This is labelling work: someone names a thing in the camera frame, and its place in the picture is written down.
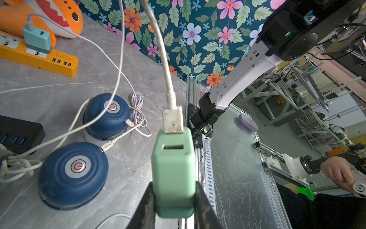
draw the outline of power button symbol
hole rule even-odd
[[[117,109],[117,105],[114,103],[111,103],[108,107],[108,109],[110,109],[111,111],[115,111]]]
[[[76,160],[71,165],[71,170],[74,173],[80,173],[82,172],[86,167],[86,162],[83,160]]]

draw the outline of teal charger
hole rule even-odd
[[[23,35],[28,48],[46,54],[51,52],[52,43],[49,32],[37,27],[33,27],[33,30],[29,30],[27,25],[25,25],[23,28]]]

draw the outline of black usb hub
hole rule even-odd
[[[13,153],[22,154],[32,149],[44,137],[41,124],[0,115],[0,143]]]

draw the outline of floral wallpaper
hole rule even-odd
[[[140,1],[81,0],[80,9],[105,29],[161,65],[159,47]],[[257,40],[266,18],[285,0],[147,0],[158,20],[170,72],[217,86]]]

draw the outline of pink flower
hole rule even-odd
[[[229,18],[234,19],[234,17],[235,17],[234,9],[237,9],[237,10],[240,9],[240,7],[243,6],[243,3],[240,0],[237,2],[235,2],[236,0],[225,0],[225,1],[226,2],[221,1],[217,4],[217,8],[219,10],[224,9],[220,14],[220,19],[224,19],[226,17],[226,15],[228,14],[228,12],[229,12]]]
[[[122,31],[121,31],[121,30],[119,30],[119,29],[117,29],[116,33],[117,33],[117,36],[118,36],[120,39],[122,39]],[[140,50],[141,48],[140,48],[140,46],[138,46],[138,44],[131,44],[131,42],[133,42],[133,41],[134,41],[134,39],[135,39],[134,33],[133,33],[133,32],[129,32],[129,33],[127,33],[127,35],[126,35],[126,40],[125,40],[125,42],[126,42],[127,44],[129,44],[130,46],[134,47],[135,49]]]
[[[172,6],[176,7],[177,6],[177,1],[180,7],[183,6],[183,0],[173,0]]]
[[[103,24],[103,26],[106,30],[116,35],[114,31],[116,31],[117,29],[115,27],[112,27],[112,24],[110,22],[108,22],[108,26],[106,24]]]
[[[217,35],[220,38],[219,43],[224,42],[224,44],[227,44],[229,40],[233,39],[234,36],[231,35],[231,33],[234,31],[234,29],[229,29],[225,26],[223,29],[223,32],[219,32]]]
[[[153,57],[155,57],[156,54],[159,53],[158,47],[157,46],[153,47],[153,44],[150,44],[150,47],[147,47],[146,49],[149,50],[149,55],[153,55]]]
[[[273,10],[276,10],[278,7],[280,7],[283,3],[285,3],[286,0],[271,0],[271,8]]]

